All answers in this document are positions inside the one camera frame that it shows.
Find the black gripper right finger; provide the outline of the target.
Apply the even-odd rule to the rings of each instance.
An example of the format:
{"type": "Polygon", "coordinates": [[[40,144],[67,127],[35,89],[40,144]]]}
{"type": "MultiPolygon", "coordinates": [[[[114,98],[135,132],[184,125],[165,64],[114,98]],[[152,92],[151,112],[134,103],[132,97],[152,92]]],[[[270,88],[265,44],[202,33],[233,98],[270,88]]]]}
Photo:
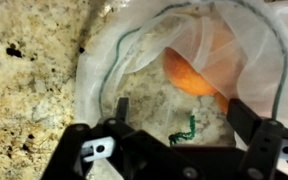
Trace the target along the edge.
{"type": "Polygon", "coordinates": [[[231,99],[227,121],[242,141],[249,145],[262,119],[240,99],[231,99]]]}

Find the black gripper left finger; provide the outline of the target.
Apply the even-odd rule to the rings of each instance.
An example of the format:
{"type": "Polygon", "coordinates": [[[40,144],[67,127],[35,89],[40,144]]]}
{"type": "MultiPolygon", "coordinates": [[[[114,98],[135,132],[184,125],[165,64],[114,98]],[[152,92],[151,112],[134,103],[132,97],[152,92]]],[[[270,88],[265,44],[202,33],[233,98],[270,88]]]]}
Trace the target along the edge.
{"type": "Polygon", "coordinates": [[[129,116],[129,99],[126,97],[120,98],[116,107],[115,117],[127,122],[129,116]]]}

